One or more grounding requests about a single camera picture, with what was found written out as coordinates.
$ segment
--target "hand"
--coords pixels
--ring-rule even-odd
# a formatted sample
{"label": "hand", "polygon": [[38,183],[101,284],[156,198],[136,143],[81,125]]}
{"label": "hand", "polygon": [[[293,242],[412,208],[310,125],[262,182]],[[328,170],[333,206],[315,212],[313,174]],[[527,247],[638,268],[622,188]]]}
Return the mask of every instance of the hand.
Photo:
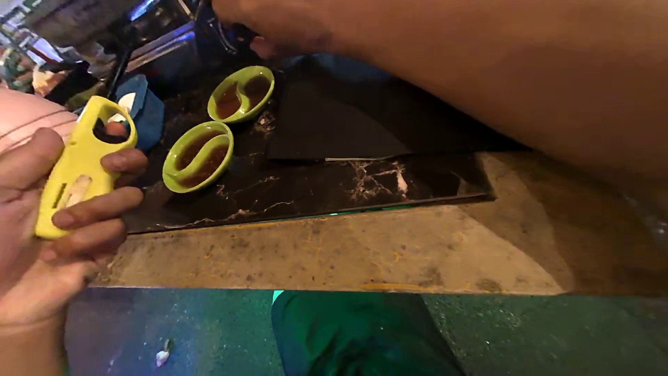
{"label": "hand", "polygon": [[[112,123],[108,133],[118,134],[118,128]],[[27,144],[0,157],[0,329],[30,328],[64,312],[125,241],[119,216],[142,200],[134,187],[94,197],[53,216],[56,226],[71,230],[67,236],[37,239],[41,187],[62,150],[60,136],[42,128]],[[148,160],[129,149],[106,155],[100,163],[111,173],[125,174],[121,181],[140,173]]]}
{"label": "hand", "polygon": [[261,58],[332,52],[333,32],[321,17],[324,1],[212,0],[223,24],[241,23],[262,37],[250,47]]}

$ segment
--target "yellow lighter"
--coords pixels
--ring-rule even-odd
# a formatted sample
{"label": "yellow lighter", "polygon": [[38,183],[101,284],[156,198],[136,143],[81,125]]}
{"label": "yellow lighter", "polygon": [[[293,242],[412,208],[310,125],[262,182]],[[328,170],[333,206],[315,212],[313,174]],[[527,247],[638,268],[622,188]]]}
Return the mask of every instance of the yellow lighter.
{"label": "yellow lighter", "polygon": [[[107,124],[115,114],[121,114],[128,121],[130,136],[122,143],[105,143],[93,134],[95,125],[100,121]],[[67,235],[68,231],[53,225],[53,214],[64,207],[111,192],[118,174],[107,173],[100,165],[100,159],[114,151],[133,148],[136,143],[137,131],[127,111],[101,96],[91,97],[44,187],[35,234],[45,239]]]}

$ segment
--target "green pants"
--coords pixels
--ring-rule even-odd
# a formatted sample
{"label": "green pants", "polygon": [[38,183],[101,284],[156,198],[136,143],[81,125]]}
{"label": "green pants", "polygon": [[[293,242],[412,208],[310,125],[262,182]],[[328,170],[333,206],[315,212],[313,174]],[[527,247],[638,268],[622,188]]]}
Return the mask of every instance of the green pants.
{"label": "green pants", "polygon": [[286,291],[271,321],[286,376],[464,374],[419,295]]}

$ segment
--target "fingernail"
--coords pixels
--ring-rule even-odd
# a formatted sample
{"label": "fingernail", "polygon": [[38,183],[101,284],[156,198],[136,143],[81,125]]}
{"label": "fingernail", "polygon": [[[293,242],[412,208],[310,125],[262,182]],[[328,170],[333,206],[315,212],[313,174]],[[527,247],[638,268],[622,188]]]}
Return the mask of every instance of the fingernail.
{"label": "fingernail", "polygon": [[125,167],[128,165],[128,158],[123,154],[112,154],[108,158],[109,163],[117,171],[125,169]]}
{"label": "fingernail", "polygon": [[68,228],[73,225],[75,221],[74,216],[66,211],[58,211],[53,215],[51,220],[56,227],[60,227],[61,229]]}

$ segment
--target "brown sauce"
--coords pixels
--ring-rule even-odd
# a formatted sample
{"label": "brown sauce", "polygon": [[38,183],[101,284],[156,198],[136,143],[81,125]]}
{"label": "brown sauce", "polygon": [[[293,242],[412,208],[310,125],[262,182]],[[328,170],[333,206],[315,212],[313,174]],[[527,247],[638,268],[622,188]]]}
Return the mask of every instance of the brown sauce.
{"label": "brown sauce", "polygon": [[244,93],[248,96],[250,100],[250,109],[251,111],[255,106],[257,106],[269,92],[271,88],[271,81],[264,76],[257,76],[251,78],[246,85],[244,86]]}
{"label": "brown sauce", "polygon": [[219,136],[221,134],[225,133],[220,132],[219,130],[212,130],[194,139],[176,158],[176,162],[174,164],[176,170],[181,171],[185,169],[190,164],[190,162],[192,162],[192,160],[195,159],[197,153],[199,153],[200,150],[202,150],[204,144],[206,144],[210,139],[214,138],[215,136]]}
{"label": "brown sauce", "polygon": [[232,116],[241,107],[241,102],[236,96],[236,82],[232,84],[216,101],[216,114],[220,119]]}
{"label": "brown sauce", "polygon": [[227,145],[218,145],[215,147],[197,172],[179,181],[181,186],[185,188],[193,188],[207,180],[214,172],[216,172],[223,160],[225,160],[227,150]]}

